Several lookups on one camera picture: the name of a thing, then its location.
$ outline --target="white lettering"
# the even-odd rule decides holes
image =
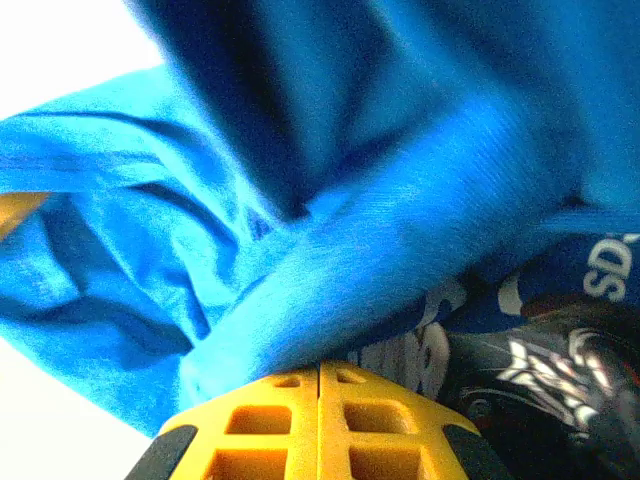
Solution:
[[[638,240],[640,240],[640,234],[638,233],[625,233],[622,236],[622,241],[627,245],[630,243],[636,243]]]
[[[591,270],[584,276],[582,286],[585,293],[592,297],[601,297],[607,293],[607,298],[612,302],[619,302],[626,293],[626,286],[622,278],[609,273],[598,280],[597,270]]]
[[[600,257],[605,252],[614,255],[619,260],[619,263]],[[593,250],[591,250],[588,264],[591,268],[614,273],[627,279],[631,271],[631,258],[631,250],[624,243],[612,238],[605,238],[596,243]]]

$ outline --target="white logo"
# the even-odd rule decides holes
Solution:
[[[621,239],[609,236],[596,243],[587,261],[591,270],[583,279],[585,293],[596,298],[606,295],[612,302],[621,301],[632,265],[631,249],[627,245],[639,239],[640,234],[626,233]]]
[[[585,392],[576,386],[581,382],[572,368],[573,362],[556,354],[549,359],[554,369],[540,357],[529,354],[525,345],[517,340],[509,340],[509,348],[511,365],[496,378],[526,387],[544,411],[567,425],[586,429],[589,419],[598,412],[585,404]],[[549,389],[558,392],[562,402],[551,395]]]

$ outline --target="blue cloth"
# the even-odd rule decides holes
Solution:
[[[450,331],[492,332],[523,325],[541,305],[589,297],[640,311],[639,240],[638,234],[571,235],[440,320]],[[499,267],[502,262],[494,260]],[[490,267],[485,262],[474,269],[482,277],[493,274]]]
[[[0,333],[145,433],[640,227],[637,2],[134,3],[170,66],[0,124],[0,193],[58,192],[0,244]]]

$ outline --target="yellow plastic object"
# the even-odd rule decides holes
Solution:
[[[47,198],[47,193],[7,193],[0,195],[0,240],[13,231]]]
[[[443,427],[478,433],[452,410],[343,362],[266,377],[175,416],[158,438],[188,425],[197,433],[172,473],[137,465],[127,479],[467,480]]]
[[[272,375],[176,415],[161,433],[198,433],[171,480],[315,479],[317,392],[315,370]]]
[[[319,385],[318,479],[467,479],[443,432],[477,434],[463,416],[346,363],[322,364]]]

